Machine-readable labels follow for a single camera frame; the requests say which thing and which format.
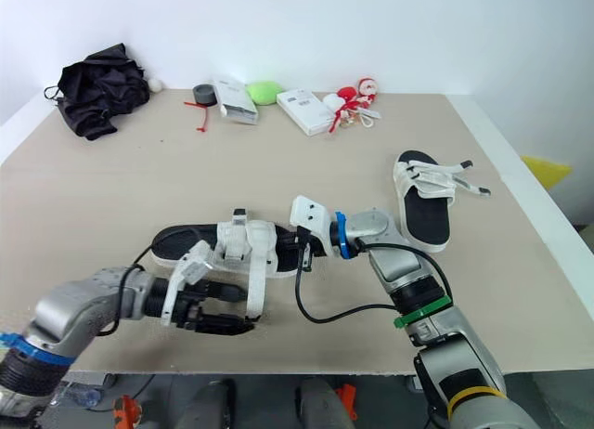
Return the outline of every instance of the yellow object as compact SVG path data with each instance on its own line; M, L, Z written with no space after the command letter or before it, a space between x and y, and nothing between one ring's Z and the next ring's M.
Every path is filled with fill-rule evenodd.
M493 387L488 387L486 385L477 385L475 387L469 387L468 389L464 389L461 392L458 392L457 394L452 396L452 399L449 400L449 403L447 404L447 419L452 419L452 413L454 413L454 406L456 406L456 403L458 403L463 398L476 394L489 394L494 395L495 397L507 398L505 395L503 395L501 392L499 392L497 389L494 389Z
M548 162L535 157L522 156L521 158L546 190L551 189L572 172L572 166L566 164Z

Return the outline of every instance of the green ball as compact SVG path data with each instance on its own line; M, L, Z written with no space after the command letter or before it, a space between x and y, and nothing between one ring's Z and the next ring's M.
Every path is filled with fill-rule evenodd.
M254 104L267 106L277 102L277 95L285 90L273 81L248 84L246 87Z

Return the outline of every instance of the white box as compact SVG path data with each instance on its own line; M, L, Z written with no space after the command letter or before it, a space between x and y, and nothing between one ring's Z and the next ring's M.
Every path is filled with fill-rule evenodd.
M334 112L309 90L279 93L277 103L309 137L328 132L334 121Z
M230 76L219 75L213 78L213 86L223 118L246 124L258 122L258 110L244 84Z

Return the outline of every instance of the beige tabletop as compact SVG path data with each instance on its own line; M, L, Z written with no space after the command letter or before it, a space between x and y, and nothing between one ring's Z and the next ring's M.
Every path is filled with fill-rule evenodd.
M257 126L186 107L189 90L166 90L95 142L53 112L0 169L0 331L22 330L52 287L102 267L129 264L161 229L251 218L287 224L303 194L346 214L377 206L398 214L392 167L404 150L441 163L471 159L471 182L491 199L457 194L451 242L436 255L459 307L504 371L594 367L594 324L574 290L448 101L382 95L371 129L307 137L278 106ZM388 303L366 256L316 260L303 278L310 312L327 316ZM394 313L367 311L316 325L295 304L293 279L271 279L255 331L226 337L125 321L98 338L76 370L192 372L413 371L416 353Z

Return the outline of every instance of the black cloth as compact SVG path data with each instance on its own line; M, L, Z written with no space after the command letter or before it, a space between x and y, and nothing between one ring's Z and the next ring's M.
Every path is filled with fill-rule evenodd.
M126 56L123 44L64 67L56 97L66 124L79 137L94 140L117 132L110 118L130 113L149 100L143 70Z

